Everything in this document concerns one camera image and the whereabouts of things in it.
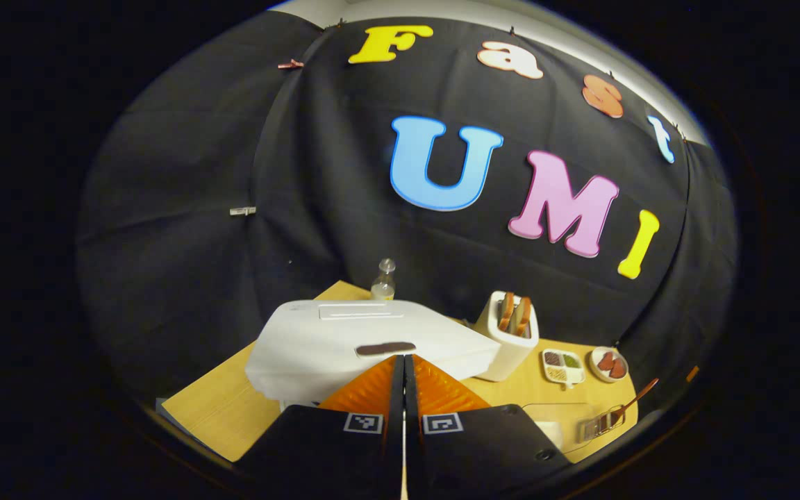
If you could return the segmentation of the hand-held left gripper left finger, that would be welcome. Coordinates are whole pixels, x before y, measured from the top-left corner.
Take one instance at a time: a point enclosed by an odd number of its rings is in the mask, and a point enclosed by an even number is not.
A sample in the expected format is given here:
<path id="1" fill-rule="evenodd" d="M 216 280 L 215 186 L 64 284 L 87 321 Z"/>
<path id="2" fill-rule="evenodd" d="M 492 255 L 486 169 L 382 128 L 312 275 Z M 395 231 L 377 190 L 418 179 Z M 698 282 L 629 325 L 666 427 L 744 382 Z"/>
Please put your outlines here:
<path id="1" fill-rule="evenodd" d="M 319 406 L 291 405 L 236 462 L 256 499 L 399 499 L 404 356 Z"/>

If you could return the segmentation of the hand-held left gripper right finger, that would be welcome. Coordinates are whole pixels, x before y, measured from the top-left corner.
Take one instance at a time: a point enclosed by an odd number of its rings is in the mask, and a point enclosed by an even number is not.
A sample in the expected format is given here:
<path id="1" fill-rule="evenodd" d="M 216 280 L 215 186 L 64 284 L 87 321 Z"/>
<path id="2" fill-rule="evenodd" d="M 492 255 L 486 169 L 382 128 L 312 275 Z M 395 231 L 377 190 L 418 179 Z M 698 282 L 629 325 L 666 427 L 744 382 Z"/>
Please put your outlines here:
<path id="1" fill-rule="evenodd" d="M 426 412 L 423 367 L 404 358 L 410 499 L 517 499 L 572 468 L 521 406 Z"/>

